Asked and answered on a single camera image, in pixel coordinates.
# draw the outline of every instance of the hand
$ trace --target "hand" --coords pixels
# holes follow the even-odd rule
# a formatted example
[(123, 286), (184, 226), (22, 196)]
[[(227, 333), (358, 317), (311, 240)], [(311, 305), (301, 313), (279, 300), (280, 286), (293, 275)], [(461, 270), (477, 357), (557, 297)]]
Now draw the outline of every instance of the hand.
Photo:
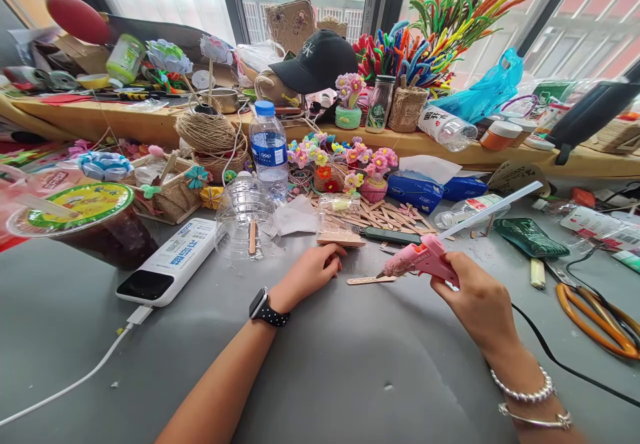
[(519, 349), (522, 344), (507, 288), (464, 253), (446, 253), (442, 260), (458, 274), (460, 291), (452, 291), (436, 276), (431, 277), (431, 287), (450, 306), (485, 358), (491, 362)]
[(279, 313), (288, 313), (298, 302), (313, 294), (330, 278), (342, 271), (340, 256), (347, 252), (338, 244), (307, 249), (280, 283), (270, 290), (270, 306)]

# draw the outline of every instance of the green pouch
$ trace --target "green pouch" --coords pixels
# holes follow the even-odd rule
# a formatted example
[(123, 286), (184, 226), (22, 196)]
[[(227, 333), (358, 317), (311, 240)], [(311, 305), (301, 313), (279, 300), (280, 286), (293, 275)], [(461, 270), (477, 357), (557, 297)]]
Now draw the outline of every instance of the green pouch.
[(531, 219), (496, 219), (494, 230), (512, 242), (531, 257), (560, 257), (570, 254), (570, 250), (547, 236), (546, 232)]

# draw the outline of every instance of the white power bank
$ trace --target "white power bank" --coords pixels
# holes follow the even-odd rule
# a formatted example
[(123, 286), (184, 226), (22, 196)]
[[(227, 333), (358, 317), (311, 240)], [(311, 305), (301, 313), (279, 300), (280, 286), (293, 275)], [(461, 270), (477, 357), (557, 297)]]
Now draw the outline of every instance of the white power bank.
[(170, 304), (215, 247), (215, 230), (215, 221), (191, 219), (118, 286), (116, 296), (153, 307)]

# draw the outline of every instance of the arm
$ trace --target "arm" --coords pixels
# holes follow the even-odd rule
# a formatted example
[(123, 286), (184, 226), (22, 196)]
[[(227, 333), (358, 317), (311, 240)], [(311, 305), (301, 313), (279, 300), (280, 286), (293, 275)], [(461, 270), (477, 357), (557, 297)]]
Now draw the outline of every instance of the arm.
[[(524, 394), (538, 392), (544, 376), (533, 354), (520, 342), (515, 330), (509, 292), (469, 256), (447, 253), (443, 259), (453, 266), (460, 280), (460, 292), (452, 291), (433, 276), (431, 287), (451, 307), (497, 378), (508, 389)], [(509, 412), (535, 421), (556, 422), (566, 410), (555, 394), (539, 403), (523, 403), (506, 396)], [(573, 426), (568, 431), (546, 429), (514, 421), (521, 444), (576, 444), (584, 437)]]
[[(271, 308), (290, 312), (342, 270), (339, 256), (345, 255), (336, 244), (308, 249), (270, 290)], [(230, 442), (276, 332), (264, 321), (248, 321), (180, 404), (156, 444)]]

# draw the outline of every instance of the silver bangle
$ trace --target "silver bangle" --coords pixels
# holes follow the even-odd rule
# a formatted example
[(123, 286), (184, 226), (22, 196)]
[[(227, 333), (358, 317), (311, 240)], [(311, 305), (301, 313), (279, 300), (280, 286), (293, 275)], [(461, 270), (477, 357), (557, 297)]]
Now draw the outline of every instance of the silver bangle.
[(508, 395), (510, 398), (516, 401), (522, 401), (526, 403), (538, 403), (548, 399), (549, 396), (551, 396), (551, 394), (555, 394), (555, 386), (553, 385), (553, 381), (551, 380), (549, 374), (547, 374), (547, 372), (542, 368), (542, 366), (540, 366), (540, 371), (542, 372), (542, 375), (545, 377), (545, 385), (542, 389), (540, 389), (538, 392), (534, 394), (522, 394), (522, 393), (513, 392), (498, 380), (498, 378), (495, 375), (495, 372), (493, 372), (493, 369), (491, 370), (491, 377), (493, 378), (493, 381), (496, 383), (496, 385), (500, 389), (502, 389), (502, 392), (504, 392), (504, 394)]
[(562, 428), (565, 431), (568, 431), (571, 424), (573, 424), (573, 420), (571, 419), (571, 413), (569, 411), (567, 411), (565, 415), (556, 414), (555, 415), (557, 419), (556, 422), (547, 422), (547, 421), (534, 421), (533, 419), (525, 419), (524, 417), (511, 414), (509, 412), (509, 408), (507, 407), (507, 403), (498, 404), (498, 410), (500, 411), (500, 414), (502, 414), (503, 416), (510, 417), (512, 419), (515, 419), (516, 421), (522, 421), (536, 427), (546, 427), (548, 429)]

